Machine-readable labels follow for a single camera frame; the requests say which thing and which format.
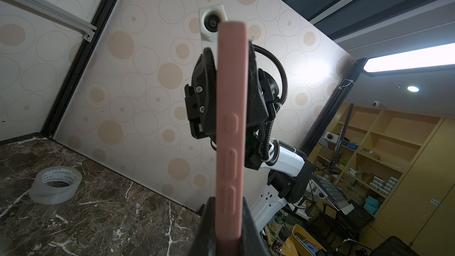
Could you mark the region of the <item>phone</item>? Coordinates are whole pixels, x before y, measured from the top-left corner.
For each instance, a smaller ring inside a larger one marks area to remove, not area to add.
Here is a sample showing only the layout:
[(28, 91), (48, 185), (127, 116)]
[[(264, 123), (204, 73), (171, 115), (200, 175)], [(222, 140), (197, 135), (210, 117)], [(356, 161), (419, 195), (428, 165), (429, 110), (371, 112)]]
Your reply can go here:
[(249, 45), (245, 23), (218, 28), (216, 211), (218, 256), (236, 256), (242, 235)]

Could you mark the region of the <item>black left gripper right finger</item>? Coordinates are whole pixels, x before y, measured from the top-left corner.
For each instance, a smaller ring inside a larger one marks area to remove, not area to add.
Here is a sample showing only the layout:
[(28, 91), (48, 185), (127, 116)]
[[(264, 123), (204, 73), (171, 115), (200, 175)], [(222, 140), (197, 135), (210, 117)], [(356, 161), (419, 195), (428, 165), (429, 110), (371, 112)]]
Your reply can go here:
[(241, 255), (242, 256), (269, 256), (268, 248), (255, 227), (252, 214), (247, 202), (243, 199), (242, 232), (241, 232)]

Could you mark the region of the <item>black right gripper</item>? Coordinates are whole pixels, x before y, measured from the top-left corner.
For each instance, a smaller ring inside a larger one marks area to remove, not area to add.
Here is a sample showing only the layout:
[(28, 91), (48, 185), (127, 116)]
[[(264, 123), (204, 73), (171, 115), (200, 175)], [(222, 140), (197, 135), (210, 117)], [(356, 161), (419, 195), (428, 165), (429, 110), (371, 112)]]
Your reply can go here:
[[(276, 117), (275, 102), (279, 88), (274, 78), (258, 70), (253, 44), (249, 41), (248, 99), (246, 117), (245, 167), (258, 170), (263, 163), (261, 144), (265, 139), (265, 126)], [(216, 68), (212, 50), (207, 47), (199, 56), (185, 85), (185, 104), (191, 135), (196, 139), (216, 134)]]

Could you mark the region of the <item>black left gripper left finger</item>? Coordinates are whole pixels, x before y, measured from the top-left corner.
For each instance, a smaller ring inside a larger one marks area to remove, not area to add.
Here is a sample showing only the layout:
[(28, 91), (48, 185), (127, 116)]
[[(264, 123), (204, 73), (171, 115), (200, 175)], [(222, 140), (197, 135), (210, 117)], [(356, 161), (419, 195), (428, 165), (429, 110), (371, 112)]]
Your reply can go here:
[(188, 256), (215, 256), (217, 239), (215, 234), (215, 197), (210, 197), (202, 211), (199, 229), (188, 252)]

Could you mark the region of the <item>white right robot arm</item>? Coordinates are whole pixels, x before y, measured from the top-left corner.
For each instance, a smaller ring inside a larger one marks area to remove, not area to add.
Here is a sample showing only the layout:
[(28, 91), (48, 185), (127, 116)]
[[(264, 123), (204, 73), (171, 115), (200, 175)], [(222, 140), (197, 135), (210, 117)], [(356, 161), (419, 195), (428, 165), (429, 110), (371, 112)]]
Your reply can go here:
[[(288, 80), (282, 63), (263, 47), (250, 44), (245, 167), (269, 170), (267, 187), (250, 210), (257, 231), (280, 209), (297, 209), (314, 166), (307, 155), (271, 137), (278, 111), (288, 96)], [(198, 57), (191, 83), (185, 86), (185, 104), (192, 137), (209, 138), (216, 148), (216, 60), (210, 48)]]

